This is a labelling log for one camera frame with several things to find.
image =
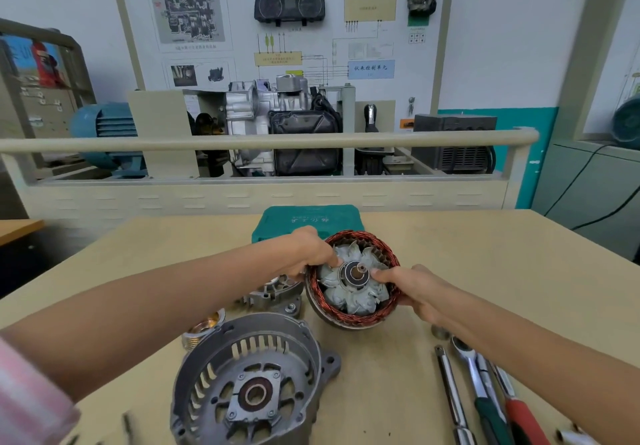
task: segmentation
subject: striped shirt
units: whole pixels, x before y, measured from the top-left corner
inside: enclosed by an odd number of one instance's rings
[[[79,418],[69,397],[0,339],[2,445],[58,444]]]

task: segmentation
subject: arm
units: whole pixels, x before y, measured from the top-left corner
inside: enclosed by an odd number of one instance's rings
[[[599,443],[637,442],[640,369],[460,290],[422,265],[373,276],[395,283],[420,318],[458,336]]]
[[[312,227],[94,287],[4,328],[0,336],[71,399],[123,374],[208,314],[277,275],[338,264]]]

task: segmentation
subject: ratchet handle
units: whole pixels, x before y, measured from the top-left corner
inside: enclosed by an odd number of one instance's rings
[[[489,398],[476,398],[474,404],[478,415],[480,415],[480,424],[482,425],[486,442],[489,445],[514,445],[509,429],[505,422],[500,419],[492,400]]]
[[[524,401],[508,399],[505,404],[516,445],[550,445],[533,413]]]

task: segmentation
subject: person's right hand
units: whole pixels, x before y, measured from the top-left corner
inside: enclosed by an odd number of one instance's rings
[[[438,292],[450,284],[432,273],[425,266],[415,264],[411,270],[395,266],[388,270],[374,270],[371,276],[381,283],[393,283],[404,295],[399,305],[411,305],[422,320],[441,325],[442,315],[433,302]]]

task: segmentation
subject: red handle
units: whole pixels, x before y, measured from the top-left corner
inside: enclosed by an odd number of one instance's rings
[[[519,428],[519,431],[522,431],[529,439],[528,441],[531,445],[551,445],[524,401],[518,399],[507,400],[506,409],[509,421],[513,422],[514,425],[514,434],[516,432],[515,429]]]

